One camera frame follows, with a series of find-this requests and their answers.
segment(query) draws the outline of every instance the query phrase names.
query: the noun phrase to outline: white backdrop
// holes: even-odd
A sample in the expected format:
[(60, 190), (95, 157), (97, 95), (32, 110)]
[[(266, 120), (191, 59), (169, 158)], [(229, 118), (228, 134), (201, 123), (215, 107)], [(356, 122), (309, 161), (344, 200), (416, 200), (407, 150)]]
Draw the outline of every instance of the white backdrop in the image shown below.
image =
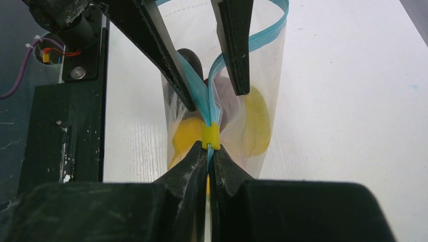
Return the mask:
[[(358, 182), (399, 241), (428, 241), (428, 48), (399, 0), (291, 0), (261, 178)], [(166, 171), (160, 75), (113, 25), (106, 182)]]

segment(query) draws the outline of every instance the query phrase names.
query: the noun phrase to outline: yellow object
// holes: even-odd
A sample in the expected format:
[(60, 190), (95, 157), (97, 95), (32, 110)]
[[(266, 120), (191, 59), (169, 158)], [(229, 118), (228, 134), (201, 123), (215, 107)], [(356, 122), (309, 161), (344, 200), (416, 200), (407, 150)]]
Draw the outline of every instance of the yellow object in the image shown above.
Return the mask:
[(174, 147), (174, 156), (168, 165), (168, 169), (171, 169), (174, 165), (181, 161), (180, 156), (186, 155), (187, 152), (192, 148), (193, 144), (202, 140), (202, 127), (205, 126), (203, 121), (196, 117), (190, 117), (182, 120), (175, 131), (172, 138)]
[(246, 120), (242, 142), (247, 157), (261, 155), (271, 142), (271, 119), (262, 94), (253, 86), (244, 96)]
[(212, 123), (211, 127), (202, 127), (202, 148), (208, 149), (208, 144), (215, 150), (220, 150), (220, 127)]
[(41, 57), (42, 57), (43, 63), (49, 63), (50, 61), (49, 53), (43, 53)]
[(206, 177), (206, 194), (209, 195), (209, 175)]

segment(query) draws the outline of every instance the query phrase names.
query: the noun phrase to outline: yellow clip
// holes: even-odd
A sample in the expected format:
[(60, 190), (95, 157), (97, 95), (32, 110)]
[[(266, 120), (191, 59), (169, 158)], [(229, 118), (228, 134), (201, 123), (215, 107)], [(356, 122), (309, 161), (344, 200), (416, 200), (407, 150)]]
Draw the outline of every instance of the yellow clip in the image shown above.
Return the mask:
[(43, 63), (49, 63), (49, 53), (43, 53), (42, 55)]
[(208, 149), (208, 144), (215, 150), (220, 150), (220, 127), (212, 123), (211, 127), (202, 127), (202, 148)]

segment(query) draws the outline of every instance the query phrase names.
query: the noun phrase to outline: black metal frame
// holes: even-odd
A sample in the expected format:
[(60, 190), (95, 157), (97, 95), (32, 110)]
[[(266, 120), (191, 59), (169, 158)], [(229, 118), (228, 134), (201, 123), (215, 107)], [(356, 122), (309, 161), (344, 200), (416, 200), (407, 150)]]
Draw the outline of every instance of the black metal frame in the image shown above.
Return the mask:
[(155, 0), (91, 0), (161, 71), (190, 110), (196, 106)]
[(217, 20), (217, 36), (235, 94), (250, 92), (248, 38), (253, 0), (211, 0)]
[[(75, 32), (90, 32), (92, 33), (93, 40), (86, 41), (91, 44), (81, 51), (80, 55), (64, 58), (63, 62), (63, 73), (62, 79), (64, 82), (82, 82), (87, 80), (96, 80), (98, 78), (98, 68), (100, 66), (100, 37), (101, 37), (101, 22), (102, 22), (102, 13), (95, 6), (89, 6), (82, 14), (79, 16), (81, 18), (80, 23), (86, 23), (83, 26), (77, 25), (76, 27), (70, 29), (69, 31), (62, 32), (62, 38), (66, 35), (70, 40)], [(85, 70), (85, 75), (79, 79), (75, 80), (71, 76), (71, 72), (75, 67), (82, 67)]]
[[(358, 184), (256, 180), (224, 147), (209, 164), (211, 241), (394, 241)], [(13, 206), (6, 241), (204, 241), (207, 151), (151, 184), (45, 184)]]
[(63, 183), (66, 175), (71, 181), (102, 181), (109, 35), (100, 11), (87, 11), (99, 18), (97, 51), (64, 61), (63, 75), (84, 63), (93, 63), (85, 66), (93, 75), (35, 88), (18, 195), (44, 183)]

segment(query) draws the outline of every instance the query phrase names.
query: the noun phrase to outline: transparent plastic bag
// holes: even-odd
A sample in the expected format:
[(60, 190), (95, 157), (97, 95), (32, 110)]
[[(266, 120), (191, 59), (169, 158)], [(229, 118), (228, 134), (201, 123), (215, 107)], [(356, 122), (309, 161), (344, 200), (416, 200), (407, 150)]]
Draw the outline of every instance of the transparent plastic bag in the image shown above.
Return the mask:
[(168, 129), (168, 169), (201, 140), (207, 116), (218, 120), (221, 144), (233, 161), (258, 177), (269, 146), (281, 76), (288, 0), (254, 0), (250, 26), (250, 93), (236, 96), (222, 62), (217, 26), (210, 0), (158, 1), (175, 49), (189, 49), (200, 60), (202, 79), (192, 92), (207, 84), (216, 108), (189, 112), (162, 77)]

